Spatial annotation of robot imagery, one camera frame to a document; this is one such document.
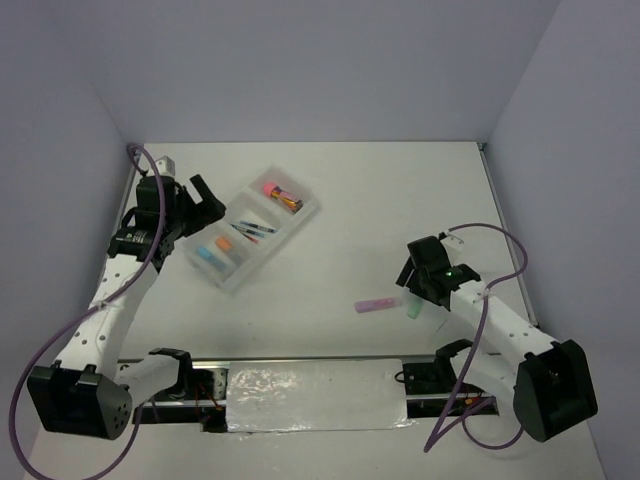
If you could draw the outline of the green lead case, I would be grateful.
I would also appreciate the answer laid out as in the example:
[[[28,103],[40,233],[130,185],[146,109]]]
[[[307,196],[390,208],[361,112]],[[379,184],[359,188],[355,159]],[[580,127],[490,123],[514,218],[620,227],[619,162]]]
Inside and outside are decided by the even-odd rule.
[[[421,310],[424,306],[424,300],[415,295],[409,296],[407,300],[407,316],[410,319],[417,319],[420,316]]]

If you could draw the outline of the purple lead case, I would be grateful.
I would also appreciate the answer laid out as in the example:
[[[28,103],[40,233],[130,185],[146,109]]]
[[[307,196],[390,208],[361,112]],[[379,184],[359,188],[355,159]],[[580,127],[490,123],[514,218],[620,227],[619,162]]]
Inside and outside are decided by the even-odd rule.
[[[369,313],[396,308],[402,305],[402,300],[397,297],[386,297],[379,299],[363,300],[354,303],[354,309],[357,313]]]

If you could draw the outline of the blue lead case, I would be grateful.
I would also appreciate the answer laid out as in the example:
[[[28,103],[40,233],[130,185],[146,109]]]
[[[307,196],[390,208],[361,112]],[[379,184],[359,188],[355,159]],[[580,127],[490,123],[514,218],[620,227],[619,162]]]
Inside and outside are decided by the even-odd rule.
[[[225,272],[228,268],[227,264],[216,257],[209,249],[204,246],[199,246],[196,249],[196,253],[199,258],[205,261],[208,265],[214,267],[220,272]]]

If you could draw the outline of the blue pen refill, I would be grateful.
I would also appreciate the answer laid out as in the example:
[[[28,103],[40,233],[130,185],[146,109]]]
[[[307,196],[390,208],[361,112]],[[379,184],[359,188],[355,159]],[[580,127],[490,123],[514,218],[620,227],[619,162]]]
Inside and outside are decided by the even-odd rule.
[[[232,226],[236,230],[240,231],[243,234],[251,235],[251,236],[254,236],[254,237],[258,237],[258,238],[265,238],[265,234],[263,232],[258,231],[258,230],[254,230],[254,229],[247,228],[247,227],[242,226],[242,225],[236,225],[236,224],[232,224]]]
[[[260,232],[265,232],[265,233],[270,233],[270,234],[275,234],[277,233],[277,230],[271,227],[266,227],[266,226],[262,226],[256,223],[252,223],[252,222],[248,222],[248,221],[244,221],[244,220],[240,220],[239,223],[245,227],[249,227],[250,229],[256,230],[256,231],[260,231]]]

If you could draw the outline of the red pen refill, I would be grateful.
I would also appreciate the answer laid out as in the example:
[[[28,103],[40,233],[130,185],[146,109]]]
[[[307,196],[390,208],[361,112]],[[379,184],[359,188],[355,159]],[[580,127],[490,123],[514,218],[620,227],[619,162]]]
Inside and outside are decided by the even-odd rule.
[[[258,238],[258,237],[254,237],[254,236],[251,236],[251,235],[243,234],[243,233],[241,233],[240,231],[238,231],[238,232],[239,232],[241,235],[243,235],[246,239],[248,239],[250,242],[252,242],[252,243],[254,243],[254,244],[259,244],[259,243],[260,243],[260,238]]]

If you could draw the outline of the orange capped lead case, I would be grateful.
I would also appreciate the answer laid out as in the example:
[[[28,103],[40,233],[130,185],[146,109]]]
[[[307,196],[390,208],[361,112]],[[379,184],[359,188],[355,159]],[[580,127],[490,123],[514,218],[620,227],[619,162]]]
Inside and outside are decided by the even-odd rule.
[[[240,250],[227,237],[218,236],[215,244],[235,264],[241,265],[245,261]]]

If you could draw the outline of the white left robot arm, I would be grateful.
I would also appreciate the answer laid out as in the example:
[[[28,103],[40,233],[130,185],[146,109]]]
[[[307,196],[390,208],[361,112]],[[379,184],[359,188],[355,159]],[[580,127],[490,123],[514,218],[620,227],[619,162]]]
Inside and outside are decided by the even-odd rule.
[[[118,367],[136,312],[176,241],[225,215],[225,205],[201,176],[190,181],[199,202],[170,175],[139,181],[137,204],[110,241],[92,314],[52,365],[29,374],[27,388],[45,430],[113,440],[138,405],[159,393],[182,399],[195,389],[192,359],[184,350],[156,348],[141,362]]]

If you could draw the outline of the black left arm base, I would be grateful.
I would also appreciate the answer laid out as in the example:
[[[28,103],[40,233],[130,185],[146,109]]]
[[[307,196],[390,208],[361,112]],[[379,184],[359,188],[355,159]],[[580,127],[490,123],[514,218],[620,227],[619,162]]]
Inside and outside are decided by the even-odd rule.
[[[143,408],[143,424],[197,424],[205,433],[226,433],[229,370],[196,368],[183,350],[157,348],[151,355],[179,361],[177,383],[158,392]]]

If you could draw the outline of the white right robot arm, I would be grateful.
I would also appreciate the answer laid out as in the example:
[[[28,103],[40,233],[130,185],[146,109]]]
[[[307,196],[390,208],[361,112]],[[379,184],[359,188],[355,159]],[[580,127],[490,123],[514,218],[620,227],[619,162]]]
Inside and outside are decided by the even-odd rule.
[[[497,298],[475,270],[454,263],[450,236],[428,236],[407,248],[397,285],[444,308],[475,333],[436,351],[433,373],[442,389],[483,390],[538,442],[597,414],[587,357],[577,342],[540,331]]]

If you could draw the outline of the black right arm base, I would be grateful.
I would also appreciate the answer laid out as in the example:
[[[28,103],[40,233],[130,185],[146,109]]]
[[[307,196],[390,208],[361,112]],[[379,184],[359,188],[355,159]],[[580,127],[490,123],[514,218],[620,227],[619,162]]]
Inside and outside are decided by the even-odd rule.
[[[417,360],[402,363],[402,369],[394,375],[394,380],[404,386],[407,415],[410,419],[436,418],[446,405],[457,381],[451,359],[466,360],[460,352],[472,346],[469,340],[457,340],[436,351],[431,360]],[[448,411],[449,416],[461,416],[467,408],[480,403],[488,395],[476,386],[463,383],[456,400]],[[497,415],[495,401],[485,406],[475,415]]]

